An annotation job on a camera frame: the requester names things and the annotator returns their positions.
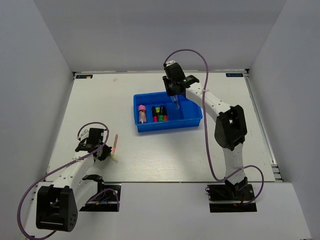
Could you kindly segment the crayon bottle pink cap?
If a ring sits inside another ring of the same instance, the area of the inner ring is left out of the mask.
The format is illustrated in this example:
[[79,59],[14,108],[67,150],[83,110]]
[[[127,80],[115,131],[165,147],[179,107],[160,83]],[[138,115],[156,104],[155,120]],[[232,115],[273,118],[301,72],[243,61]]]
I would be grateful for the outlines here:
[[146,122],[147,122],[146,107],[141,104],[138,106],[138,123],[144,124]]

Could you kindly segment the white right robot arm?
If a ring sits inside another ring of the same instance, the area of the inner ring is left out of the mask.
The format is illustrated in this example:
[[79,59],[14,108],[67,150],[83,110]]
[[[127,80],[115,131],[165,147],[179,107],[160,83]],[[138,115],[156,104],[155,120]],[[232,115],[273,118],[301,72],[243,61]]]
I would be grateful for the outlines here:
[[202,108],[204,117],[209,115],[214,120],[214,139],[223,150],[225,162],[225,177],[221,181],[225,184],[226,195],[233,200],[238,199],[248,184],[242,154],[248,133],[243,108],[217,98],[195,76],[186,76],[177,62],[168,61],[163,66],[166,93],[170,97],[184,96]]

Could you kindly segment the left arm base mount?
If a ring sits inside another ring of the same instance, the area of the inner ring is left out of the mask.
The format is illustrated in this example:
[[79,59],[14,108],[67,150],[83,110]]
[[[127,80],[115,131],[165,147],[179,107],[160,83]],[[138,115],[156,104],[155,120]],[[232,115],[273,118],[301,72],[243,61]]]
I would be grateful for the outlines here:
[[122,184],[103,184],[102,190],[104,189],[113,189],[113,191],[104,191],[93,201],[86,203],[85,206],[80,209],[80,212],[118,212],[120,209]]

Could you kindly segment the tan pencil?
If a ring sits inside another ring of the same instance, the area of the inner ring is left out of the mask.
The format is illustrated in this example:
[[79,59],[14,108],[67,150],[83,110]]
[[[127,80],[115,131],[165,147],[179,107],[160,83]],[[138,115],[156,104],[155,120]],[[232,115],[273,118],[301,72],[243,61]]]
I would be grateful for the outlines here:
[[117,147],[117,142],[118,142],[118,134],[115,134],[114,142],[113,142],[113,147],[112,147],[112,155],[115,155],[116,152],[116,147]]

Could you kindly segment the pink cap black highlighter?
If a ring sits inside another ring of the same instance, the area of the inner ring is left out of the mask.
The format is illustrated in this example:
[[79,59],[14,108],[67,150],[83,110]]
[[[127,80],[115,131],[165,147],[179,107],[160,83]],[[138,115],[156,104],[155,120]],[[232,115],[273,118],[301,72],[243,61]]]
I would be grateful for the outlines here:
[[152,121],[153,122],[157,122],[158,121],[158,116],[157,116],[156,107],[152,106],[151,111],[152,111]]

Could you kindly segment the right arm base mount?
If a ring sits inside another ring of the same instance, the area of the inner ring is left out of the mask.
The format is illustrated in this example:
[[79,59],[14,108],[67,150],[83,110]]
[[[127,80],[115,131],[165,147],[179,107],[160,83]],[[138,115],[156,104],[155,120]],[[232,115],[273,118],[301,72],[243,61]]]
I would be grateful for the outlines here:
[[210,213],[252,213],[257,212],[253,186],[248,184],[236,195],[224,184],[207,185]]

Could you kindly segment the green cap black highlighter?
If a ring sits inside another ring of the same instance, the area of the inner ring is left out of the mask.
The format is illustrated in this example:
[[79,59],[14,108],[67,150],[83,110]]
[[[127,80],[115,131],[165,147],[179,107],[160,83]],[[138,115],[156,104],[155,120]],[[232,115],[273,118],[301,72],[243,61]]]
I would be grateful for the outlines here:
[[164,120],[165,120],[164,115],[161,115],[161,114],[160,114],[160,115],[158,116],[158,121],[159,121],[159,122],[162,122],[162,121],[164,121]]

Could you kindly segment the orange cap black highlighter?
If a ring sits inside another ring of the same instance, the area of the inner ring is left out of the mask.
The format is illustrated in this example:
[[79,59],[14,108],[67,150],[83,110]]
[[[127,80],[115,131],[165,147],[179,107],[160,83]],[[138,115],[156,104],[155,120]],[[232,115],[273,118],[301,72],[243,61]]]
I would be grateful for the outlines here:
[[168,121],[168,115],[166,111],[166,107],[164,105],[160,106],[160,115],[164,115],[164,121]]

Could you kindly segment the pale yellow pen tube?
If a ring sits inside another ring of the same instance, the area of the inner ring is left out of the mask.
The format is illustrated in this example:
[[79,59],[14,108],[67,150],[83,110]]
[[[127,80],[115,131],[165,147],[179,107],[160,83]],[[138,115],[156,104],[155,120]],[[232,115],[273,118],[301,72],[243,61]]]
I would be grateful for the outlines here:
[[119,162],[114,155],[109,156],[116,164]]

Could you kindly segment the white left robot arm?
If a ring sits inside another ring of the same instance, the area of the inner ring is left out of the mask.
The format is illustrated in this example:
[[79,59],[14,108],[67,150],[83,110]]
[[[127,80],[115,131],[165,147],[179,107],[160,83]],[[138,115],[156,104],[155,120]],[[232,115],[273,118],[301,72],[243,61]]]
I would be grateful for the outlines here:
[[104,132],[101,128],[85,130],[79,138],[75,157],[102,148],[64,168],[51,185],[39,188],[35,220],[38,229],[71,232],[77,223],[79,210],[88,200],[92,197],[99,200],[105,196],[103,177],[87,173],[96,161],[104,161],[112,152],[112,147],[103,145]]

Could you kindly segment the yellow cap black highlighter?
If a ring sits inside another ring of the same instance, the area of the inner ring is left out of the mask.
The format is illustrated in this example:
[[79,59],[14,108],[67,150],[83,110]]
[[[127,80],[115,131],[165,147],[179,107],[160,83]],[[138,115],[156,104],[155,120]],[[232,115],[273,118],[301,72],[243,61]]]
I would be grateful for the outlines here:
[[156,107],[156,108],[155,108],[155,112],[156,112],[156,115],[159,116],[159,115],[160,115],[160,108],[159,108],[159,107]]

